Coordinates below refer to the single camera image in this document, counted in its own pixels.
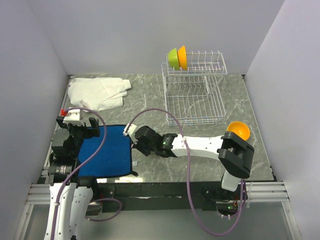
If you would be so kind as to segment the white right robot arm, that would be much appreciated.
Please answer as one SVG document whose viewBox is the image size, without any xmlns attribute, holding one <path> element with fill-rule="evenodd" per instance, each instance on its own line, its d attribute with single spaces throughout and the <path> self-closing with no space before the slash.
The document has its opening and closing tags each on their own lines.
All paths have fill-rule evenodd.
<svg viewBox="0 0 320 240">
<path fill-rule="evenodd" d="M 127 125 L 123 135 L 130 137 L 133 148 L 146 157 L 156 154 L 163 158 L 202 157 L 220 161 L 225 172 L 219 186 L 220 196 L 231 199 L 241 180 L 248 179 L 255 149 L 236 133 L 226 131 L 222 136 L 191 137 L 167 133 L 160 135 L 148 126 Z"/>
</svg>

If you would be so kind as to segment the lime green bowl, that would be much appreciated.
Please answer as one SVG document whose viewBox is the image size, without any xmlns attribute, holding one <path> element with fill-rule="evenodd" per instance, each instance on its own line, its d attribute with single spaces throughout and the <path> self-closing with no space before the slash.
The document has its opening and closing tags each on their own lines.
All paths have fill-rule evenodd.
<svg viewBox="0 0 320 240">
<path fill-rule="evenodd" d="M 170 50 L 167 56 L 169 67 L 178 70 L 180 68 L 179 58 L 178 58 L 178 51 L 176 48 Z"/>
</svg>

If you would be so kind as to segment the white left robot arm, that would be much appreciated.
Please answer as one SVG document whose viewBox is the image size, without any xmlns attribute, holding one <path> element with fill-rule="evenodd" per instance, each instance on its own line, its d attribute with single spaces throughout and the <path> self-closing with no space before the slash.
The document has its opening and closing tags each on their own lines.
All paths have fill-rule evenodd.
<svg viewBox="0 0 320 240">
<path fill-rule="evenodd" d="M 53 135 L 49 158 L 48 181 L 50 207 L 44 239 L 78 240 L 90 201 L 100 195 L 94 176 L 78 176 L 73 171 L 80 166 L 78 159 L 85 139 L 99 137 L 99 121 L 89 118 L 87 127 L 82 120 L 70 123 L 59 116 L 59 129 Z"/>
</svg>

